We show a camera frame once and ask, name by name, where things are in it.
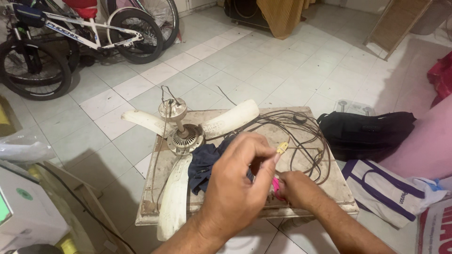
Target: white bicycle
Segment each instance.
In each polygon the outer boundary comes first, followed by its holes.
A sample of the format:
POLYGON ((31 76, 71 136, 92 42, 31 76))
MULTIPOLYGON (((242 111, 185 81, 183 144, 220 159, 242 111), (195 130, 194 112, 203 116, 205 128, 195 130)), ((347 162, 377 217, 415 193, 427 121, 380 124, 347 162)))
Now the white bicycle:
POLYGON ((46 26, 100 52, 117 49, 125 58, 137 64, 149 63, 160 55, 163 47, 160 28, 144 11, 130 8, 118 10, 108 22, 97 24, 94 22, 93 8, 84 8, 91 10, 91 13, 86 14, 78 6, 70 7, 89 22, 17 3, 7 4, 12 36, 0 45, 0 82, 13 92, 33 100, 55 99, 69 89, 71 71, 67 59, 55 48, 31 39, 28 27, 46 26), (72 23, 75 29, 65 28, 58 21, 72 23), (110 44, 101 45, 97 27, 107 29, 110 44))

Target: brown curtain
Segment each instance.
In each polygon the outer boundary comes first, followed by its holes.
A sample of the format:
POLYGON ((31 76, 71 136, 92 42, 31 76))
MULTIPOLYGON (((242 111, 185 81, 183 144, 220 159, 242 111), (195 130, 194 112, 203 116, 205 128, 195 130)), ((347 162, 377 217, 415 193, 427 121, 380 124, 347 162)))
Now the brown curtain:
POLYGON ((275 38, 284 40, 300 22, 301 11, 315 0, 257 0, 275 38))

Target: fingernail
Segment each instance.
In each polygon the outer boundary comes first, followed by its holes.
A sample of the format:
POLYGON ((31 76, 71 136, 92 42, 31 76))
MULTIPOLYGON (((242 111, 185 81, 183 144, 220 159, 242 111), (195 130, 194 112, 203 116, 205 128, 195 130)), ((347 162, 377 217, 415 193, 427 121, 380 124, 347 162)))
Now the fingernail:
POLYGON ((275 164, 278 163, 279 158, 281 158, 281 154, 276 154, 274 159, 275 164))

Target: hanging hook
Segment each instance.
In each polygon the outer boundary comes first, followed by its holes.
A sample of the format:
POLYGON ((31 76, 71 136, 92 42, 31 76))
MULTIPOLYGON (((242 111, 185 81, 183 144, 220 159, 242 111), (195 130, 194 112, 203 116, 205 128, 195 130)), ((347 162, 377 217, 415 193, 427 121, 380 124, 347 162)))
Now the hanging hook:
POLYGON ((173 97, 173 99, 176 101, 177 105, 179 106, 180 103, 177 101, 176 97, 171 93, 169 87, 166 86, 166 85, 162 85, 162 86, 160 87, 160 89, 162 89, 162 102, 164 103, 164 101, 163 101, 163 95, 164 95, 163 87, 166 87, 166 89, 168 90, 168 93, 173 97))

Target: yellow connector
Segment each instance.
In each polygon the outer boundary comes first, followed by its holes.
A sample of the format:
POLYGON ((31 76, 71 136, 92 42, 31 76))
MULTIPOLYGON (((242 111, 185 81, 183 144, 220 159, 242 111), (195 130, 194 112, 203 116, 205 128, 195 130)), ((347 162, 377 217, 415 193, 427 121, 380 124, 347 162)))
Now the yellow connector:
POLYGON ((276 152, 279 154, 283 154, 286 149, 289 147, 289 143, 287 142, 281 142, 277 147, 276 147, 276 152))

